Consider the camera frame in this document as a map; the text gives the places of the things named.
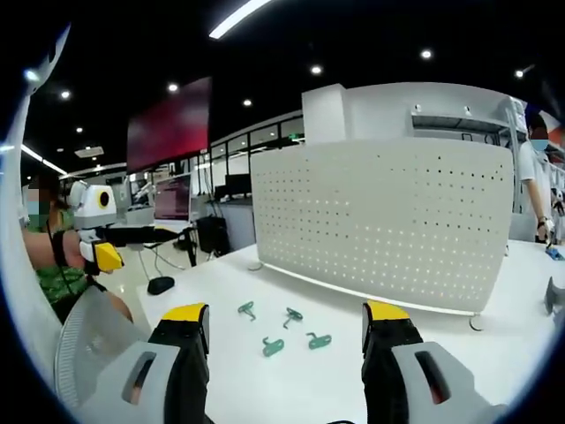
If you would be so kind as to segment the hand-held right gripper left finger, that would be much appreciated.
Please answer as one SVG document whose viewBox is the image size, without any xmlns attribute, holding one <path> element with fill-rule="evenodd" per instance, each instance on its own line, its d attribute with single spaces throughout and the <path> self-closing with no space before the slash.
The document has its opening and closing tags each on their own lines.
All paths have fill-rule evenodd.
<svg viewBox="0 0 565 424">
<path fill-rule="evenodd" d="M 75 414 L 82 423 L 208 423 L 209 306 L 167 312 L 147 341 L 114 355 Z"/>
</svg>

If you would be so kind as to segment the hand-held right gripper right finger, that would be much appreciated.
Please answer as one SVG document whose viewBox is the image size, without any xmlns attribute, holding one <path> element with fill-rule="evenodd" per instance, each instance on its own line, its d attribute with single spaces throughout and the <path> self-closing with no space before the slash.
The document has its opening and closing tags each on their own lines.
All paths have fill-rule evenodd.
<svg viewBox="0 0 565 424">
<path fill-rule="evenodd" d="M 363 304 L 363 366 L 369 423 L 495 423 L 508 407 L 475 390 L 472 372 L 420 336 L 400 307 Z"/>
</svg>

